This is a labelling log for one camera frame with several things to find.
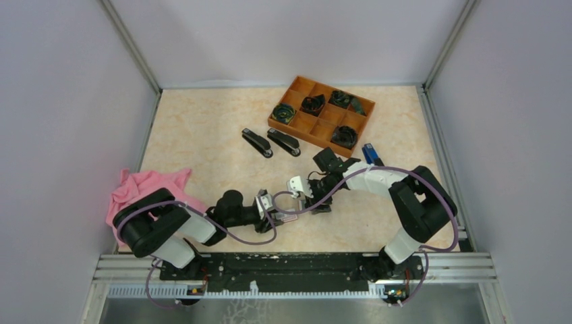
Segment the red white staple box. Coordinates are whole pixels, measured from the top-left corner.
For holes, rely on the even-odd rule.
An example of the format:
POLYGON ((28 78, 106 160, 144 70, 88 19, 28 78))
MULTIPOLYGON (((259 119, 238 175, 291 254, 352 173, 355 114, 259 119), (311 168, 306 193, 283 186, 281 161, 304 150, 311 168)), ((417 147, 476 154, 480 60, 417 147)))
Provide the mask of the red white staple box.
POLYGON ((288 215, 288 214, 276 212, 273 215, 273 219, 277 225, 281 225, 284 223, 289 223, 289 222, 298 220, 298 215, 288 215))

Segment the black stapler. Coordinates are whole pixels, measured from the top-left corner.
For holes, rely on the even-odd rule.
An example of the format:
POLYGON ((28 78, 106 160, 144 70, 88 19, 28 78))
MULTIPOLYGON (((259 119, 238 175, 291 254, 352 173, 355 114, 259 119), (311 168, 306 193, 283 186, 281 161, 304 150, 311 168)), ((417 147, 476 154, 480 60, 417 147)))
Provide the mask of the black stapler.
POLYGON ((241 131, 241 136, 263 157, 270 159, 273 156, 271 145, 264 137, 257 135, 257 133, 251 131, 248 128, 244 128, 241 131))
POLYGON ((284 151, 286 151, 287 153, 289 153, 291 156, 293 157, 298 157, 301 154, 300 148, 299 148, 299 141, 298 139, 280 132, 274 128, 270 128, 267 131, 267 138, 270 139, 271 141, 273 141, 275 144, 277 144, 279 147, 281 147, 284 151))

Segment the blue stapler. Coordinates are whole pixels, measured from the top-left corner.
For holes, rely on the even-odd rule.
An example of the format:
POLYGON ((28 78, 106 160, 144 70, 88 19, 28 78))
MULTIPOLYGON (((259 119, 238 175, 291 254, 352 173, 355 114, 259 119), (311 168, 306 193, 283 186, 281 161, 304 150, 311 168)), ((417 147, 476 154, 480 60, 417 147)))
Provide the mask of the blue stapler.
POLYGON ((375 151, 371 143, 366 143, 362 147, 362 153, 364 155, 365 162, 368 165, 380 166, 380 167, 384 166, 384 162, 378 156, 378 153, 375 151))

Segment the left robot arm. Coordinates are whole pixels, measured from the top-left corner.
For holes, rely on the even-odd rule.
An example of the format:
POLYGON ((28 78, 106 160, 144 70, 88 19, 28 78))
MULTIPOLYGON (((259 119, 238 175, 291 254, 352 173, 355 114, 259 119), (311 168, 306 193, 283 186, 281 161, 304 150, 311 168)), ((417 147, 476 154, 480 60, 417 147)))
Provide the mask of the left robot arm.
POLYGON ((213 246, 228 236, 230 227, 253 225, 259 234, 273 230, 286 216, 270 199, 270 194, 261 190, 254 202, 245 206, 240 192, 228 190, 215 206, 202 212, 160 188, 120 210, 111 224, 119 241, 135 257, 156 257, 175 266, 184 278, 194 279, 201 273, 202 261, 187 239, 213 246))

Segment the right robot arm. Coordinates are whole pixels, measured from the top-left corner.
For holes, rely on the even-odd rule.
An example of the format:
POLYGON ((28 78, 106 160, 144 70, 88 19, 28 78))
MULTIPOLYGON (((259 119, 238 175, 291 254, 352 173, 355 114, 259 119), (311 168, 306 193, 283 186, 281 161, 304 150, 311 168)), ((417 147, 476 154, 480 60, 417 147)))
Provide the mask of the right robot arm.
POLYGON ((296 190, 306 197, 307 208, 329 206, 340 189, 364 191, 393 202, 401 229, 380 251, 380 270, 388 278, 399 277, 406 269, 406 259, 457 215, 456 204, 425 166, 408 171, 353 157, 343 160, 331 148, 323 149, 313 160, 322 178, 303 179, 296 190))

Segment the black coiled item lower right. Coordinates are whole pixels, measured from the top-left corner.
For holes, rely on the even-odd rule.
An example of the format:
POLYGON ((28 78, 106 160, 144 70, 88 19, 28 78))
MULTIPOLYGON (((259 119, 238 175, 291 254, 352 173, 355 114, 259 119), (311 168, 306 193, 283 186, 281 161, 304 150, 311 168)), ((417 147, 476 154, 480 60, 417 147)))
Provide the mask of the black coiled item lower right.
POLYGON ((352 149, 358 141, 358 133, 350 126, 337 126, 331 142, 346 149, 352 149))

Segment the orange compartment tray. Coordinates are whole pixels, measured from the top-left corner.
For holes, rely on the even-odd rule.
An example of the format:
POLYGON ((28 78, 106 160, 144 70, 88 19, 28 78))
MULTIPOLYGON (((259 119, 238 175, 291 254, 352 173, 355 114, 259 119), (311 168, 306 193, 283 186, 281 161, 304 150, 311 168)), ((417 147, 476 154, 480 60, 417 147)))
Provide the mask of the orange compartment tray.
POLYGON ((277 105, 279 103, 291 105, 296 110, 294 118, 288 125, 275 121, 270 116, 274 109, 272 108, 267 118, 268 126, 321 148, 330 147, 336 154, 343 157, 352 156, 357 143, 352 149, 343 148, 332 143, 331 136, 334 129, 337 126, 350 126, 354 128, 358 133, 358 142, 375 110, 376 103, 347 90, 342 90, 360 100, 367 116, 359 115, 353 110, 351 105, 346 109, 331 105, 328 100, 334 90, 341 89, 303 76, 296 76, 277 103, 277 105), (305 97, 314 97, 317 95, 324 95, 326 101, 318 117, 300 111, 301 103, 305 97))

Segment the black coiled item centre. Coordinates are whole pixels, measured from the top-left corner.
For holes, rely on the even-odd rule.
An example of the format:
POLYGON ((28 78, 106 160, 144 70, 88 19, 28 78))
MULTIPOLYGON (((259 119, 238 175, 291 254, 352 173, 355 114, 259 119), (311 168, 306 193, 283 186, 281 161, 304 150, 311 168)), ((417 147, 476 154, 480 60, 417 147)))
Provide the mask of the black coiled item centre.
POLYGON ((314 97, 305 97, 301 103, 300 111, 318 117, 325 103, 325 96, 323 94, 314 97))

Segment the black coiled item blue-green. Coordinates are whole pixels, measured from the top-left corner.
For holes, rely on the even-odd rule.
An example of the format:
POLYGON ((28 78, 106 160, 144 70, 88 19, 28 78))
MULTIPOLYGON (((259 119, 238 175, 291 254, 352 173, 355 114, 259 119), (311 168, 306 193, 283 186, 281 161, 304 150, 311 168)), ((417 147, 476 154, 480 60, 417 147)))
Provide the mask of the black coiled item blue-green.
POLYGON ((279 103, 276 105, 271 113, 271 118, 282 124, 288 125, 294 118, 296 110, 289 104, 279 103))

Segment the black coiled item upper right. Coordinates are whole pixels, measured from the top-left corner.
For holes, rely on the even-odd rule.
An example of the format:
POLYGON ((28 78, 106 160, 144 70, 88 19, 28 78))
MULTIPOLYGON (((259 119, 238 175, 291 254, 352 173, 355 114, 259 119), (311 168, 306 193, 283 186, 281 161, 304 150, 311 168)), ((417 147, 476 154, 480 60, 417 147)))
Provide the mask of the black coiled item upper right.
POLYGON ((331 105, 335 105, 337 107, 346 109, 348 108, 348 106, 351 105, 353 99, 354 96, 347 92, 344 92, 342 90, 334 90, 332 91, 328 102, 331 105))

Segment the dark green flat item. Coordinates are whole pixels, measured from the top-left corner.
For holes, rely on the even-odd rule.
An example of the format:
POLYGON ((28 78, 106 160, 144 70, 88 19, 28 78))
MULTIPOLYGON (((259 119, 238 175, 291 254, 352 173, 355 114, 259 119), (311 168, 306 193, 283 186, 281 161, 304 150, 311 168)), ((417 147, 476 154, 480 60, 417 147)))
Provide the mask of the dark green flat item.
POLYGON ((357 114, 367 116, 360 100, 357 97, 351 98, 351 107, 357 114))

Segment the pink cloth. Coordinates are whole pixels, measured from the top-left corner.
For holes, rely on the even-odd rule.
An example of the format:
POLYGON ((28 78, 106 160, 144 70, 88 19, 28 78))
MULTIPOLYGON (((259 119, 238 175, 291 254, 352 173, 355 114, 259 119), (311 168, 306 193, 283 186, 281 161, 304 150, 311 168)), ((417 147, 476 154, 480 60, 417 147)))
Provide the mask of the pink cloth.
POLYGON ((112 228, 118 245, 125 246, 125 243, 120 241, 117 236, 117 230, 113 225, 113 219, 116 214, 158 189, 166 188, 176 200, 187 203, 199 212, 205 212, 207 206, 184 191, 191 174, 192 170, 190 168, 183 168, 173 173, 160 173, 157 171, 131 173, 129 169, 122 169, 119 176, 119 187, 111 193, 109 208, 105 217, 105 222, 112 228))

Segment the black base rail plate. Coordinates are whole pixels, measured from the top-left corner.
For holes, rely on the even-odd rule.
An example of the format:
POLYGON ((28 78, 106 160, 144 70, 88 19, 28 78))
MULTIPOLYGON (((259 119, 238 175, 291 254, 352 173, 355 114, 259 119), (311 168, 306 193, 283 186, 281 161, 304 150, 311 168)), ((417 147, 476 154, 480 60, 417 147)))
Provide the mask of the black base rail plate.
POLYGON ((255 282, 264 293, 366 292, 378 280, 420 279, 422 260, 411 256, 386 265, 377 254, 214 252, 178 269, 160 266, 163 281, 198 280, 208 292, 245 292, 255 282))

